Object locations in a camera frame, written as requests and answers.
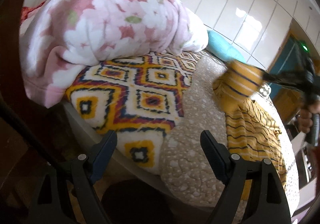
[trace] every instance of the hand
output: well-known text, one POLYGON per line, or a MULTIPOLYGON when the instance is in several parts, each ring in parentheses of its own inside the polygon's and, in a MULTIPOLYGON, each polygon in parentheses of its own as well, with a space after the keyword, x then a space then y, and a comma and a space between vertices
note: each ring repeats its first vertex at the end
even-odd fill
POLYGON ((310 132, 310 127, 312 126, 311 116, 318 113, 320 113, 320 101, 308 106, 308 109, 301 109, 300 117, 298 117, 299 130, 306 134, 310 132))

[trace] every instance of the diamond patterned blanket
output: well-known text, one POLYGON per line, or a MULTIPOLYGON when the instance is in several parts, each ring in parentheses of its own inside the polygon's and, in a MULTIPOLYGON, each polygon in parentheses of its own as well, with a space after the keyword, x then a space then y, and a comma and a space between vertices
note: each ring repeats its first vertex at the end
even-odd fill
POLYGON ((122 154, 159 174, 163 139, 183 117, 182 94, 203 55, 214 59, 186 51, 102 61, 80 72, 66 98, 98 134, 116 131, 122 154))

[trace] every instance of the mustard yellow clothing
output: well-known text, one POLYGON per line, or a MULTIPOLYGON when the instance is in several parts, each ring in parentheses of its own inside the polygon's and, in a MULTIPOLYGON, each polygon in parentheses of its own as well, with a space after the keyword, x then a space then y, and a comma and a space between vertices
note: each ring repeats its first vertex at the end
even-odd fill
MULTIPOLYGON (((262 85, 263 70, 233 61, 228 70, 213 83, 220 108, 226 115, 228 148, 249 161, 269 158, 276 168, 281 183, 286 185, 286 168, 275 120, 252 101, 252 95, 262 85)), ((249 197, 251 181, 246 181, 242 199, 249 197)))

